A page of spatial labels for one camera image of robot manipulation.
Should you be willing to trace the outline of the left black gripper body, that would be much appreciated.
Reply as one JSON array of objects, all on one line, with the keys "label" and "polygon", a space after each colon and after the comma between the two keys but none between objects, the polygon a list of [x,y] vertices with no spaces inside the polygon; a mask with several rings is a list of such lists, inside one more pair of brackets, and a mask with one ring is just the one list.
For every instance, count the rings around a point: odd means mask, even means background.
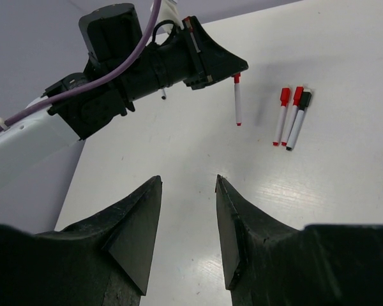
[{"label": "left black gripper body", "polygon": [[109,98],[132,102],[160,89],[184,82],[193,90],[212,84],[192,84],[195,72],[191,42],[191,17],[181,19],[177,3],[162,3],[153,22],[150,43],[133,64],[123,72],[116,69],[132,56],[140,42],[140,29],[135,7],[131,3],[109,5],[79,20],[89,60],[80,79],[94,83],[113,74],[112,80],[91,87],[78,97]]}]

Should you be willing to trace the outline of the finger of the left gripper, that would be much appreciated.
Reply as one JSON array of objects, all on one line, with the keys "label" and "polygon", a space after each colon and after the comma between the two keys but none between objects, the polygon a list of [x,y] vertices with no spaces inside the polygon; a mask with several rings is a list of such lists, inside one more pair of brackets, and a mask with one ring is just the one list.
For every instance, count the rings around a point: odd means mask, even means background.
[{"label": "finger of the left gripper", "polygon": [[216,84],[248,69],[248,62],[217,44],[196,16],[191,16],[191,42],[195,49],[192,84]]}]

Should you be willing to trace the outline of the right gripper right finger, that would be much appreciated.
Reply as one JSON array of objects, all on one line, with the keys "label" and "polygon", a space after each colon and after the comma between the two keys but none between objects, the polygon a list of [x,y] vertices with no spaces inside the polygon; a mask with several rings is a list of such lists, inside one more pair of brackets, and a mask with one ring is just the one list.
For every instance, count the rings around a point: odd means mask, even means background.
[{"label": "right gripper right finger", "polygon": [[383,305],[383,225],[294,229],[216,179],[225,287],[234,305]]}]

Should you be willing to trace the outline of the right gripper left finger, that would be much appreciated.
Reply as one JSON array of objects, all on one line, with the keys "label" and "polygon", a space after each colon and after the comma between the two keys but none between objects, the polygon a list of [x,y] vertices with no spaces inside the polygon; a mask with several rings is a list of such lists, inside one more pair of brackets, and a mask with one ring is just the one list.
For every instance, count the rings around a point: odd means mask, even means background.
[{"label": "right gripper left finger", "polygon": [[0,224],[0,305],[138,305],[147,293],[162,181],[61,231]]}]

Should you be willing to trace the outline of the white marker red tip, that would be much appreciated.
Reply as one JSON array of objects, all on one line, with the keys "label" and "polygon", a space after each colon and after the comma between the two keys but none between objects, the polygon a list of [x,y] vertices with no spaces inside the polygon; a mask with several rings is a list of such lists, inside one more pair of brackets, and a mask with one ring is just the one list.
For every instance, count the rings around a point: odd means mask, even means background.
[{"label": "white marker red tip", "polygon": [[290,94],[291,94],[290,87],[282,88],[282,91],[280,94],[280,111],[278,115],[276,131],[275,131],[274,139],[273,139],[274,146],[279,146],[282,139],[283,127],[284,127],[285,119],[287,116],[287,106],[290,101]]},{"label": "white marker red tip", "polygon": [[292,109],[290,111],[290,115],[288,117],[288,121],[286,123],[285,130],[284,130],[283,135],[282,135],[282,145],[284,147],[286,147],[288,144],[288,140],[289,140],[290,134],[292,132],[294,121],[296,119],[297,111],[299,109],[299,102],[300,102],[301,95],[302,95],[303,91],[304,91],[304,87],[298,86],[298,87],[296,87],[295,93],[293,95]]},{"label": "white marker red tip", "polygon": [[241,126],[242,124],[242,103],[241,103],[241,88],[240,83],[234,84],[234,101],[235,101],[235,112],[236,112],[236,125]]}]

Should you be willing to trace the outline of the white marker black tip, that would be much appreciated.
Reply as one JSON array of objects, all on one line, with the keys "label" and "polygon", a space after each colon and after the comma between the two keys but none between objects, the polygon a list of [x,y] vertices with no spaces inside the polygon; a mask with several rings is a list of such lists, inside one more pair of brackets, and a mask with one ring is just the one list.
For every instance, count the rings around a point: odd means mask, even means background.
[{"label": "white marker black tip", "polygon": [[166,95],[166,92],[165,92],[165,89],[161,89],[161,98],[164,100],[167,98],[167,95]]},{"label": "white marker black tip", "polygon": [[301,95],[301,99],[299,100],[299,108],[297,111],[297,115],[296,115],[294,125],[292,127],[292,131],[290,133],[290,136],[286,145],[287,151],[292,151],[293,148],[295,147],[297,138],[299,136],[299,132],[301,130],[301,127],[304,121],[306,110],[310,105],[311,98],[312,98],[312,92],[310,91],[304,91]]}]

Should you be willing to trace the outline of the red pen cap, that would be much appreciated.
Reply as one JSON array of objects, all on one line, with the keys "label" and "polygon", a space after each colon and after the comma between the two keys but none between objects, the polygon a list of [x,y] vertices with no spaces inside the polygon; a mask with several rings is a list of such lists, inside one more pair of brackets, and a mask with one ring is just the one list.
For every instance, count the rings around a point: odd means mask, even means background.
[{"label": "red pen cap", "polygon": [[241,74],[240,73],[237,73],[233,76],[234,78],[234,83],[235,84],[239,84],[240,83],[240,80],[241,80]]}]

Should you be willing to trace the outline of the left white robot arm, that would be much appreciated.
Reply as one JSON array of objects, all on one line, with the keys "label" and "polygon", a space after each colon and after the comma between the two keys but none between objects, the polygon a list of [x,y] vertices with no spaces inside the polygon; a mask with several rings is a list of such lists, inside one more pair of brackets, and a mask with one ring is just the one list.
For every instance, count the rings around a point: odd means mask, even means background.
[{"label": "left white robot arm", "polygon": [[89,55],[84,71],[51,85],[9,119],[0,118],[0,189],[134,111],[140,98],[179,82],[203,89],[248,69],[197,17],[181,18],[175,1],[155,1],[145,29],[131,3],[99,8],[81,17],[79,28]]}]

